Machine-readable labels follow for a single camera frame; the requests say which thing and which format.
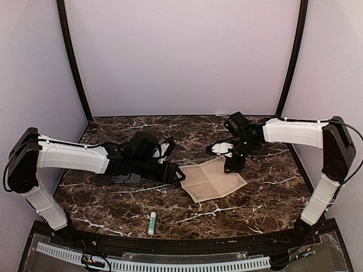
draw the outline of beige paper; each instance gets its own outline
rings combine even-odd
[[[220,156],[200,165],[180,167],[186,176],[181,187],[194,202],[225,197],[247,184],[238,173],[224,173],[225,160],[224,156]]]

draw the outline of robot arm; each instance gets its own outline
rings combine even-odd
[[[64,210],[42,185],[38,168],[66,168],[112,176],[115,183],[141,177],[164,183],[185,178],[175,163],[166,162],[175,147],[171,138],[159,144],[149,133],[137,132],[130,142],[96,146],[58,141],[29,128],[10,152],[7,183],[20,193],[54,230],[68,225]]]
[[[230,143],[219,142],[208,149],[211,153],[226,156],[226,173],[240,172],[245,166],[246,156],[265,142],[303,144],[323,149],[324,166],[321,178],[295,224],[295,228],[306,232],[306,229],[311,229],[309,227],[316,224],[326,208],[331,205],[356,155],[347,128],[334,121],[344,123],[342,118],[333,117],[331,122],[299,122],[266,118],[251,124],[240,112],[237,112],[225,122],[225,126],[236,140]]]

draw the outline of wire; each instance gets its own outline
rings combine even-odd
[[[315,248],[316,247],[316,238],[315,238],[315,235],[313,235],[313,240],[314,240],[313,248]]]
[[[326,120],[326,121],[321,121],[321,122],[322,123],[329,122],[329,123],[335,123],[335,124],[340,124],[340,125],[346,126],[346,127],[350,128],[351,130],[353,130],[355,133],[357,133],[363,142],[363,135],[355,127],[353,127],[351,125],[348,125],[343,122],[335,121],[335,120]],[[342,185],[346,184],[353,176],[355,176],[355,174],[362,168],[362,165],[363,165],[363,159],[362,159],[361,163],[359,164],[359,166],[357,167],[357,169],[345,181],[343,181]]]
[[[13,190],[7,188],[7,185],[6,185],[7,184],[7,182],[6,182],[6,174],[7,174],[8,168],[10,166],[10,163],[12,162],[12,160],[14,159],[14,157],[17,155],[17,153],[19,152],[19,150],[21,148],[23,148],[24,146],[26,146],[27,144],[29,144],[29,143],[33,143],[33,142],[47,142],[47,141],[49,141],[50,143],[58,143],[58,144],[66,145],[66,146],[84,147],[83,144],[60,142],[60,141],[47,140],[47,139],[42,139],[42,138],[40,138],[40,139],[38,139],[38,138],[37,139],[32,139],[32,140],[29,140],[27,142],[24,142],[24,143],[20,144],[18,146],[18,148],[11,154],[11,156],[10,156],[10,158],[9,158],[8,162],[6,163],[5,168],[4,168],[4,173],[3,173],[3,177],[2,177],[2,185],[3,185],[4,190],[6,192],[8,192],[8,193],[13,192]],[[87,146],[86,145],[86,146],[87,146],[87,148],[96,148],[96,147],[100,147],[101,145],[102,144],[96,144],[96,145],[93,145],[93,146]]]
[[[130,172],[130,174],[129,174],[129,176],[127,177],[127,179],[123,181],[123,184],[125,184],[125,182],[127,182],[127,181],[131,178],[131,175],[132,175],[132,173]]]
[[[286,263],[282,263],[282,264],[280,264],[280,265],[275,265],[275,266],[286,266],[286,265],[289,265],[290,263],[292,263],[292,262],[294,262],[294,261],[297,261],[298,259],[292,259],[291,261],[289,261],[289,262],[286,262]]]
[[[148,180],[146,180],[146,181],[144,181],[143,183],[141,183],[141,184],[126,184],[126,186],[130,186],[130,187],[140,187],[140,186],[143,186],[143,185],[145,185],[146,183],[148,183],[149,181]]]
[[[285,119],[285,118],[281,118],[281,117],[279,117],[279,116],[275,116],[277,119],[279,119],[279,120],[281,120],[281,121],[286,121],[286,122],[312,122],[312,123],[317,123],[317,122],[320,122],[320,123],[334,123],[334,124],[339,124],[339,125],[342,125],[342,126],[346,126],[347,128],[350,128],[351,130],[353,130],[355,133],[357,133],[358,134],[358,136],[361,138],[361,140],[362,140],[362,143],[363,143],[363,135],[355,128],[355,127],[353,127],[353,126],[351,126],[351,125],[348,125],[348,124],[346,124],[346,123],[344,123],[344,122],[340,122],[340,121],[336,121],[336,120],[320,120],[320,121],[318,121],[318,120],[304,120],[304,119]],[[359,166],[357,167],[357,169],[346,179],[346,180],[344,180],[341,184],[340,184],[340,186],[339,186],[339,188],[338,188],[338,190],[337,190],[337,192],[340,190],[340,188],[344,185],[344,184],[346,184],[353,176],[355,176],[356,175],[356,173],[362,168],[362,166],[363,166],[363,159],[362,159],[362,161],[361,161],[361,163],[359,164]]]
[[[83,241],[83,240],[81,239],[81,242],[82,242],[82,244],[83,244],[83,246],[84,246],[85,250],[87,250],[87,247],[86,247],[86,243],[85,243],[85,241]]]
[[[214,146],[214,145],[216,145],[217,143],[227,142],[227,141],[233,140],[233,139],[235,139],[235,138],[237,138],[237,137],[229,137],[229,138],[226,138],[226,139],[223,139],[223,140],[220,140],[220,141],[216,141],[216,142],[212,143],[212,144],[211,144],[211,146]]]
[[[95,252],[91,252],[91,251],[89,251],[89,250],[85,250],[85,249],[79,249],[79,248],[76,248],[76,247],[74,247],[74,246],[71,246],[71,245],[68,245],[67,243],[65,243],[57,234],[55,234],[54,232],[52,232],[52,234],[56,237],[56,238],[58,238],[58,240],[63,244],[63,245],[65,245],[66,247],[68,247],[68,248],[71,248],[71,249],[75,249],[75,250],[80,250],[80,251],[82,251],[82,253],[83,252],[85,252],[85,253],[87,253],[87,254],[89,254],[91,257],[92,256],[97,256],[97,257],[100,257],[101,259],[103,259],[106,263],[107,263],[107,265],[108,265],[108,272],[112,272],[112,268],[111,268],[111,264],[110,264],[110,262],[105,258],[105,257],[103,257],[102,255],[100,255],[100,254],[98,254],[98,253],[95,253]]]
[[[271,263],[271,265],[275,265],[275,266],[282,266],[281,264],[280,265],[278,265],[277,263],[279,263],[279,262],[281,262],[281,261],[284,261],[285,259],[287,259],[287,258],[290,258],[291,257],[291,255],[293,255],[293,254],[295,254],[296,252],[298,252],[301,248],[303,247],[303,245],[302,246],[300,246],[300,247],[298,247],[297,249],[295,249],[294,251],[292,251],[291,253],[289,253],[289,255],[287,255],[287,256],[285,256],[284,258],[282,258],[282,259],[280,259],[280,260],[278,260],[278,261],[276,261],[276,262],[273,262],[273,263]]]

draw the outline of white glue stick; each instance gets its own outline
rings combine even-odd
[[[149,230],[147,232],[149,235],[154,234],[156,222],[157,222],[157,213],[155,211],[152,211],[150,214]]]

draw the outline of marble table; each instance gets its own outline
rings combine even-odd
[[[249,117],[257,120],[261,117]],[[181,165],[214,157],[205,147],[230,137],[221,116],[99,117],[89,124],[81,143],[122,143],[136,131],[148,131],[160,141],[173,137],[168,158]],[[180,185],[148,181],[142,186],[113,184],[111,178],[67,170],[55,193],[79,230],[109,235],[207,239],[285,230],[303,210],[310,193],[285,144],[265,144],[249,157],[241,172],[247,185],[220,199],[194,203]],[[147,234],[150,212],[157,229]]]

